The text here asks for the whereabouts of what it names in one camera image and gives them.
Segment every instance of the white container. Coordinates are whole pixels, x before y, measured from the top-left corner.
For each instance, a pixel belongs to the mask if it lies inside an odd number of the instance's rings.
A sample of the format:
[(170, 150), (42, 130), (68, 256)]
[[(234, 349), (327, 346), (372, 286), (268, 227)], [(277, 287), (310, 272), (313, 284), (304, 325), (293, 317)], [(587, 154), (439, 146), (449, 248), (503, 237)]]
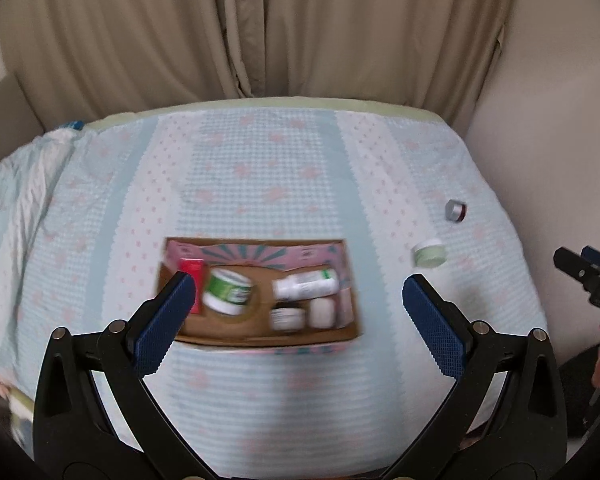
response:
[(338, 275), (333, 269), (291, 274), (282, 280), (274, 280), (272, 286), (278, 301), (312, 300), (340, 290)]
[(240, 316), (252, 288), (251, 280), (237, 272), (212, 269), (202, 303), (221, 314)]
[(336, 302), (331, 298), (315, 298), (309, 303), (309, 326), (326, 330), (336, 323)]
[(271, 309), (271, 328), (281, 332), (297, 332), (304, 328), (304, 309), (273, 308)]

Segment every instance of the bed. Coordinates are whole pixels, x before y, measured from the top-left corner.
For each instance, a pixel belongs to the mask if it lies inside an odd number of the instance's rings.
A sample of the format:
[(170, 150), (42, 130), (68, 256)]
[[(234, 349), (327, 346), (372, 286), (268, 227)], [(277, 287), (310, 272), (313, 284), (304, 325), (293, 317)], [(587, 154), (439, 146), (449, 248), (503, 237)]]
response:
[[(458, 224), (445, 219), (452, 198), (468, 203)], [(152, 297), (166, 236), (344, 238), (352, 259), (363, 335), (346, 349), (175, 342), (146, 378), (225, 477), (342, 476), (403, 452), (452, 386), (402, 307), (413, 272), (469, 319), (522, 335), (546, 329), (515, 230), (437, 115), (354, 100), (227, 100), (60, 128), (0, 162), (2, 379), (32, 399), (56, 326), (99, 331)], [(412, 247), (435, 237), (447, 262), (415, 269)], [(102, 378), (98, 386), (135, 445)]]

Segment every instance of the curtain fold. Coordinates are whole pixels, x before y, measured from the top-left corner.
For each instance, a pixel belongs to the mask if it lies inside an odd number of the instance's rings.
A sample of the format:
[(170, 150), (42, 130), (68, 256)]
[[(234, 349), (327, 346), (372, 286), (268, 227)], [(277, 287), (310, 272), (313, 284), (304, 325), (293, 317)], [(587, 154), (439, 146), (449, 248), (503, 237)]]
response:
[(511, 0), (265, 0), (267, 94), (426, 108), (463, 133)]
[(240, 97), (228, 25), (216, 0), (0, 0), (5, 64), (47, 128)]
[(0, 0), (0, 43), (47, 127), (303, 95), (426, 108), (463, 134), (511, 0)]

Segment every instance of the small jar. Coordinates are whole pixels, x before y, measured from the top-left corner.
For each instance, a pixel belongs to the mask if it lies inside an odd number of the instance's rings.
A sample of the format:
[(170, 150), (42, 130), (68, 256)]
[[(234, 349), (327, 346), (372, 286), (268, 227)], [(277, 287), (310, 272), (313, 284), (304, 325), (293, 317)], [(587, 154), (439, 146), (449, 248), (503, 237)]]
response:
[(315, 298), (309, 303), (309, 326), (319, 330), (332, 328), (336, 323), (336, 302), (331, 298)]
[(413, 263), (416, 267), (433, 269), (446, 262), (446, 249), (437, 238), (420, 242), (413, 248)]
[(304, 308), (297, 301), (277, 303), (269, 316), (271, 328), (276, 332), (298, 332), (304, 328)]

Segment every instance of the jar lid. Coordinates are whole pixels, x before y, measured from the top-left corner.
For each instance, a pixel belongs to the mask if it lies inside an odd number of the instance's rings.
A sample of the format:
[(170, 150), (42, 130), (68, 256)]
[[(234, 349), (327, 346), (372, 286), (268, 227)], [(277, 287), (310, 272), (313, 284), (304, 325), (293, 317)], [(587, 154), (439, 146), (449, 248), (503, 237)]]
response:
[(433, 269), (446, 262), (446, 249), (438, 238), (420, 242), (413, 248), (413, 262), (416, 267)]
[(279, 307), (270, 312), (271, 328), (282, 332), (296, 332), (304, 328), (304, 309)]

